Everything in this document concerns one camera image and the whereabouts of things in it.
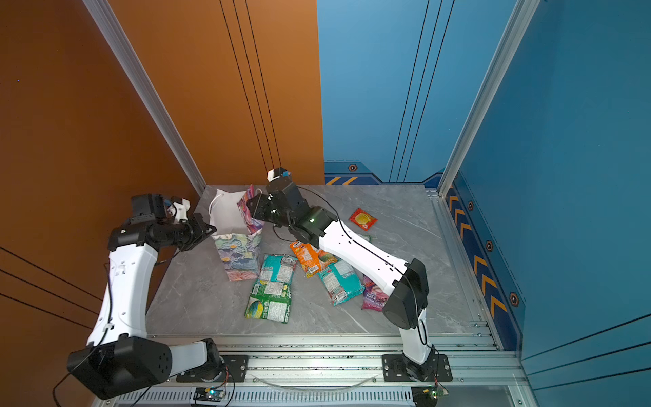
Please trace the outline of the purple Fox's bag front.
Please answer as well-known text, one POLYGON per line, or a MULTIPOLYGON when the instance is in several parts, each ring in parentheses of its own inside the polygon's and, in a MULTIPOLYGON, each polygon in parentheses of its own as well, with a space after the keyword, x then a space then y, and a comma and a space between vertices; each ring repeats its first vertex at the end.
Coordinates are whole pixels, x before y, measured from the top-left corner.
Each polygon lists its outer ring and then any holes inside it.
POLYGON ((256 220, 251 213, 251 210, 248 206, 248 203, 256 195, 256 190, 253 185, 250 185, 247 189, 244 190, 242 198, 237 202, 237 207, 240 210, 242 218, 244 219, 245 225, 249 230, 250 234, 257 233, 260 229, 264 227, 264 222, 262 220, 256 220))

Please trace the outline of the floral paper gift bag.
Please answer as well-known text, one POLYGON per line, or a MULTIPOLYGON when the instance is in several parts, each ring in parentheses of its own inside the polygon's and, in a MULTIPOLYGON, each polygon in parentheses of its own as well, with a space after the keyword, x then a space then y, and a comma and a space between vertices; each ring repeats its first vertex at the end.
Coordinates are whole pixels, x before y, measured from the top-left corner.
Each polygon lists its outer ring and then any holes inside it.
POLYGON ((210 225, 216 227, 212 238, 230 282, 259 278, 264 222, 247 207, 255 193, 253 185, 234 193, 218 189, 208 207, 210 225))

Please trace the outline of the green lime candy bag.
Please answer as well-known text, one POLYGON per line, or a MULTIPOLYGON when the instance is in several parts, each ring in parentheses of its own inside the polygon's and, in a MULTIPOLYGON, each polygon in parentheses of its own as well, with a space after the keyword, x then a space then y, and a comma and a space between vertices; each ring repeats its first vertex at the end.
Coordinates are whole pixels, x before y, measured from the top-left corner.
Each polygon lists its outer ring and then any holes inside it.
POLYGON ((288 324, 292 291, 287 283, 256 280, 245 310, 247 319, 288 324))

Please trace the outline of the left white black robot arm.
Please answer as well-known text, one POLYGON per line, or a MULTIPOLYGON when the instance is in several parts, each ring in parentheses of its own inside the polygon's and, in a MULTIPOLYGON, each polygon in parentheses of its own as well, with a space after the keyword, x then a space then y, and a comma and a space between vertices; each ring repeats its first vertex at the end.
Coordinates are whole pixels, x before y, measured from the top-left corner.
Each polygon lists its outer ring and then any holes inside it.
POLYGON ((101 400, 166 382, 173 376, 210 381, 225 372, 211 339, 169 346, 149 338, 146 303, 159 251, 193 249, 216 228, 200 214, 173 222, 139 215, 110 234, 108 282, 103 303, 86 347, 70 354, 67 370, 101 400))

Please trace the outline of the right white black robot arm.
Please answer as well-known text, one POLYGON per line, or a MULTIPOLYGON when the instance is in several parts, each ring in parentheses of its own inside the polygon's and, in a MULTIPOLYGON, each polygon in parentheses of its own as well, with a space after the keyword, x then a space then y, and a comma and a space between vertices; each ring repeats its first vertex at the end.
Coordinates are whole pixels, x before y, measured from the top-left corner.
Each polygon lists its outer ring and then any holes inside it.
POLYGON ((398 327, 403 341, 402 363, 412 381, 436 379, 436 351, 427 332, 429 285, 425 265, 378 249, 346 226, 336 213, 312 206, 298 195, 257 193, 246 203, 252 217, 286 227, 299 242, 311 244, 347 262, 388 295, 382 313, 398 327))

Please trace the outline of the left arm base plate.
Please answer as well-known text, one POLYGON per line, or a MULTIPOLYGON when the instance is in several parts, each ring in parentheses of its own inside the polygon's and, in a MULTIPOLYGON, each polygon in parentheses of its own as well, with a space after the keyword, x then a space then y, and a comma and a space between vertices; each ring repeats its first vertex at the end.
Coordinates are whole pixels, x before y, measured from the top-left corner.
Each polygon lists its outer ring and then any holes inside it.
POLYGON ((198 367, 176 376, 178 383, 243 383, 249 367, 249 357, 241 354, 220 356, 216 366, 198 367))

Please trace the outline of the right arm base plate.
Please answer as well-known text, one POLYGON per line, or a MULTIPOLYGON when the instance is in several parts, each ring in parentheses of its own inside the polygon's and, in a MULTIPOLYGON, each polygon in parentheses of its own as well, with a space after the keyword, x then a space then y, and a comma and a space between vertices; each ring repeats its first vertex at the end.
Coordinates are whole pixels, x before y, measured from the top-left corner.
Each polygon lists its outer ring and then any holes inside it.
POLYGON ((384 381, 388 383, 451 383, 453 378, 449 358, 430 353, 423 364, 417 364, 404 354, 385 354, 381 358, 384 381))

